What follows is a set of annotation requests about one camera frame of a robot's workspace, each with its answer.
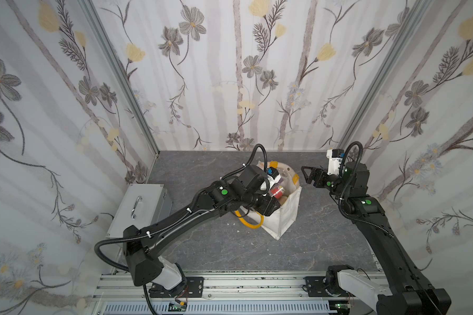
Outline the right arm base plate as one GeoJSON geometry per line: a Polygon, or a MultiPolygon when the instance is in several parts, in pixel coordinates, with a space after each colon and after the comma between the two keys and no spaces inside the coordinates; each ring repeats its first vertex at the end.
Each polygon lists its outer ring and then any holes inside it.
{"type": "Polygon", "coordinates": [[[340,290],[333,277],[306,276],[305,289],[309,297],[339,297],[340,290]]]}

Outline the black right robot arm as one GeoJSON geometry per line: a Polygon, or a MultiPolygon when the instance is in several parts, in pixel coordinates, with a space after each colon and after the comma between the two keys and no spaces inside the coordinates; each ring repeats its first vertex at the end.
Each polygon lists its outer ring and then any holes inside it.
{"type": "Polygon", "coordinates": [[[435,288],[406,253],[392,230],[384,208],[367,193],[370,172],[361,163],[363,145],[354,141],[357,157],[348,150],[327,154],[328,168],[303,166],[308,184],[324,188],[336,200],[340,214],[356,225],[381,264],[388,285],[383,287],[348,265],[328,267],[325,290],[332,296],[346,292],[357,297],[376,314],[446,314],[451,306],[447,291],[435,288]]]}

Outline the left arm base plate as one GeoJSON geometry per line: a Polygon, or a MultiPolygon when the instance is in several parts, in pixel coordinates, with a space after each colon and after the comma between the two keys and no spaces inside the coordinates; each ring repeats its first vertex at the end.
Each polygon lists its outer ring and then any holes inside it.
{"type": "Polygon", "coordinates": [[[148,288],[148,295],[150,298],[178,298],[187,297],[201,298],[204,291],[204,278],[201,276],[189,276],[185,280],[182,280],[180,284],[171,290],[167,290],[164,287],[153,284],[148,288]]]}

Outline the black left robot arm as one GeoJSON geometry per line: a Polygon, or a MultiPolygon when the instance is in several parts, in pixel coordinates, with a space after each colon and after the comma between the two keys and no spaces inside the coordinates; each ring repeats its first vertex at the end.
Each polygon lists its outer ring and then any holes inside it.
{"type": "Polygon", "coordinates": [[[277,211],[279,200],[269,192],[279,176],[277,168],[254,165],[253,157],[237,170],[200,189],[190,203],[169,217],[137,228],[129,226],[120,238],[99,241],[94,252],[100,260],[131,274],[135,286],[149,283],[165,290],[181,290],[186,283],[181,267],[162,257],[178,237],[205,221],[244,207],[264,217],[277,211]]]}

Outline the white canvas tote bag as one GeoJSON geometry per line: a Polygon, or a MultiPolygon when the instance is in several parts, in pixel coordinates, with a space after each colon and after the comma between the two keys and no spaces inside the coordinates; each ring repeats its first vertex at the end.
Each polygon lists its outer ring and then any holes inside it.
{"type": "Polygon", "coordinates": [[[256,211],[240,209],[235,215],[244,226],[251,229],[264,229],[275,240],[280,240],[281,236],[296,221],[298,215],[300,194],[299,175],[289,165],[278,161],[269,161],[267,167],[275,167],[281,174],[281,180],[274,186],[281,185],[285,188],[284,196],[279,199],[281,207],[271,216],[263,216],[256,211]]]}

